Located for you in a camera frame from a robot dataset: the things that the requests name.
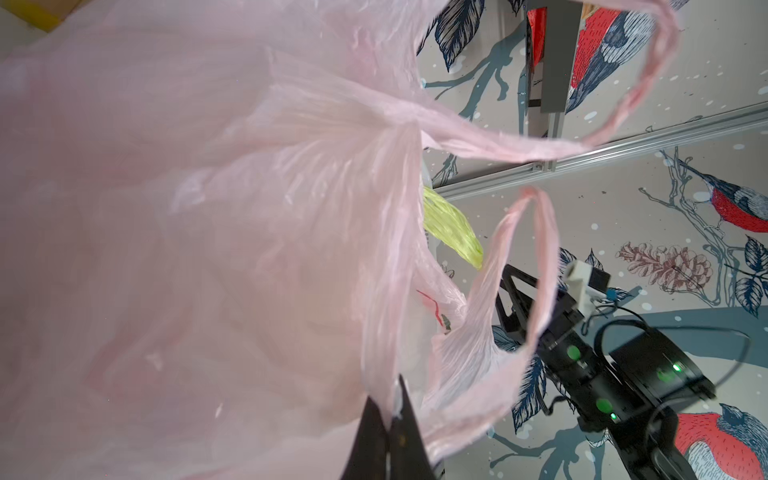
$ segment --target metal rail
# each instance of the metal rail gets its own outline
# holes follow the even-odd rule
[[[530,184],[534,181],[550,178],[553,175],[563,174],[564,172],[636,157],[664,147],[712,140],[724,135],[759,127],[768,127],[768,102],[614,141],[586,154],[559,161],[556,171],[542,171],[540,167],[536,167],[537,162],[533,162],[455,184],[445,185],[444,187],[436,188],[435,191],[446,200],[460,200],[514,185]]]

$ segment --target green led light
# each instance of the green led light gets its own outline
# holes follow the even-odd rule
[[[598,410],[600,410],[603,413],[611,413],[614,411],[614,406],[611,404],[611,401],[608,399],[598,399],[595,402],[595,405],[597,406]]]
[[[579,351],[576,345],[569,346],[568,349],[565,350],[565,352],[568,354],[568,358],[570,358],[573,361],[576,361],[581,358],[581,352]]]

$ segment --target pink plastic bag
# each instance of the pink plastic bag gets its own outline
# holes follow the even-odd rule
[[[420,89],[442,0],[96,0],[17,51],[0,65],[0,471],[338,478],[366,395],[389,422],[405,370],[432,460],[481,435],[549,320],[554,212],[527,190],[466,300],[426,248],[421,151],[521,163],[606,141],[677,30],[664,0],[598,3],[660,22],[584,144],[473,127]],[[488,326],[531,199],[541,288],[509,354]],[[402,330],[426,341],[404,353]]]

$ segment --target wallpaper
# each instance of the wallpaper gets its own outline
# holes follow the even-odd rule
[[[768,101],[768,2],[670,3],[682,30],[680,50],[616,138]],[[519,0],[451,0],[434,25],[425,25],[418,56],[422,85],[478,126],[520,134],[530,124],[532,134],[544,134],[547,120],[537,108],[525,116],[524,15]],[[645,14],[597,8],[582,17],[563,130],[571,139],[596,130],[636,81],[653,33]],[[534,99],[540,73],[541,66],[532,82]],[[424,159],[437,187],[509,168],[442,151],[427,150]]]
[[[563,263],[579,259],[608,272],[621,304],[653,326],[728,326],[752,338],[746,363],[717,399],[680,416],[676,445],[701,480],[768,476],[766,149],[768,130],[753,130],[536,183],[554,204]],[[455,205],[486,247],[516,197],[516,189],[508,188]],[[532,231],[529,212],[509,263],[536,275]],[[438,260],[468,293],[476,270],[444,245]],[[586,335],[590,344],[594,330]],[[606,347],[631,334],[617,329]],[[501,348],[516,347],[500,327],[494,335]],[[713,381],[743,345],[723,333],[669,335]],[[446,460],[446,478],[628,478],[610,440],[585,435],[567,403],[547,417],[530,400],[535,388],[547,404],[558,395],[538,361],[528,370],[520,402],[485,438]]]

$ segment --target black cable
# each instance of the black cable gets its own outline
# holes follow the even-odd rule
[[[640,322],[638,320],[612,320],[602,327],[598,329],[598,332],[594,334],[594,353],[598,356],[599,359],[604,359],[605,355],[603,354],[603,336],[605,335],[605,330],[608,329],[610,326],[614,325],[623,325],[623,326],[636,326],[637,328],[648,331],[650,328],[647,323]]]
[[[538,401],[541,403],[541,410],[544,412],[544,414],[549,417],[554,412],[554,404],[558,402],[570,402],[571,399],[569,399],[567,396],[559,395],[552,399],[552,403],[549,404],[549,407],[547,407],[547,404],[544,401],[544,397],[541,395],[541,392],[539,392],[538,387],[536,387],[536,396],[538,397]]]
[[[645,323],[646,325],[648,324],[648,322],[646,322],[646,321],[645,321],[645,318],[643,318],[642,316],[640,316],[640,314],[639,314],[639,313],[635,313],[635,312],[633,312],[632,310],[629,310],[628,308],[624,308],[624,307],[622,307],[622,306],[618,306],[618,305],[616,305],[616,304],[614,304],[614,307],[615,307],[617,310],[623,310],[624,312],[629,312],[629,313],[631,313],[632,315],[634,315],[634,316],[636,316],[637,318],[639,318],[639,319],[640,319],[640,321],[641,321],[642,323]]]
[[[723,375],[723,378],[718,380],[715,383],[715,389],[719,388],[721,385],[723,385],[725,382],[727,382],[730,377],[733,376],[736,371],[741,368],[741,366],[744,364],[747,355],[750,353],[750,348],[752,346],[752,338],[747,335],[746,333],[736,330],[736,329],[729,329],[725,327],[719,327],[719,326],[659,326],[656,327],[658,330],[699,330],[704,332],[728,332],[733,333],[738,336],[744,337],[744,347],[741,349],[741,354],[739,355],[739,358],[736,359],[736,365],[732,366],[730,370],[726,372],[725,375]],[[597,351],[597,336],[595,336],[595,351]],[[650,417],[648,418],[648,423],[645,425],[645,435],[643,437],[643,449],[647,452],[648,448],[648,440],[650,439],[650,430],[653,428],[654,420],[656,419],[656,416],[665,408],[674,405],[675,403],[682,403],[687,402],[690,400],[693,396],[684,396],[676,399],[669,399],[666,402],[662,402],[659,404],[656,409],[654,409],[653,413],[650,414]]]

